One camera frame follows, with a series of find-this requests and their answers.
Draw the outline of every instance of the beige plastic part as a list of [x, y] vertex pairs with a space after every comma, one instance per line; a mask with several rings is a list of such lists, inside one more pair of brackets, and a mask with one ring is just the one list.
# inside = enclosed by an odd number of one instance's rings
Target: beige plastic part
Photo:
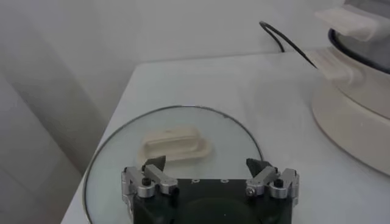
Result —
[[334, 47], [310, 51], [307, 56], [329, 81], [345, 82], [347, 85], [363, 81], [361, 69]]
[[312, 101], [320, 128], [337, 145], [367, 165], [390, 175], [390, 120], [350, 100], [324, 82]]
[[337, 32], [360, 41], [380, 40], [390, 34], [390, 19], [352, 5], [319, 11], [315, 15]]
[[166, 161], [201, 158], [211, 152], [211, 144], [203, 139], [193, 126], [148, 133], [138, 152], [137, 163], [142, 165], [147, 159], [166, 156]]

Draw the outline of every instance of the glass plate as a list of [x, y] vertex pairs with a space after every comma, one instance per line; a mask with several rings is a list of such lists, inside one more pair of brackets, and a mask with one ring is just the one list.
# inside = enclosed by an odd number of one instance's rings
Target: glass plate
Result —
[[146, 133], [184, 125], [196, 127], [211, 143], [212, 152], [204, 158], [167, 162], [165, 174], [196, 179], [251, 177], [246, 159], [261, 159], [261, 153], [253, 136], [237, 120], [206, 107], [157, 109], [115, 131], [94, 155], [83, 189], [83, 205], [90, 223], [131, 223], [121, 198], [121, 171], [126, 166], [136, 166]]

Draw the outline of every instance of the white curtain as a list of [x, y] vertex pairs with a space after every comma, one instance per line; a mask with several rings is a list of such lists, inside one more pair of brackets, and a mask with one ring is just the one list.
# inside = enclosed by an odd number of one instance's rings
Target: white curtain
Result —
[[60, 223], [80, 180], [0, 74], [0, 223]]

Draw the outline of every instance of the white table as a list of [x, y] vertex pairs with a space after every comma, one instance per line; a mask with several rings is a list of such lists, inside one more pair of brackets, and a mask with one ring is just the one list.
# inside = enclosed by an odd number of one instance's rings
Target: white table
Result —
[[[122, 124], [156, 108], [213, 107], [241, 121], [274, 166], [298, 170], [293, 223], [389, 223], [390, 178], [338, 149], [313, 120], [310, 100], [321, 81], [293, 52], [143, 64], [101, 144]], [[62, 223], [87, 223], [82, 183]]]

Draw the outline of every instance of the white wall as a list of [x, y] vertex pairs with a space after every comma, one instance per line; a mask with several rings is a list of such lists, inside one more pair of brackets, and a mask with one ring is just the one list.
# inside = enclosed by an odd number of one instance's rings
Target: white wall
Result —
[[342, 0], [3, 0], [0, 69], [84, 170], [134, 66], [278, 52], [265, 20], [327, 46], [313, 12]]
[[80, 180], [0, 74], [0, 223], [59, 223]]

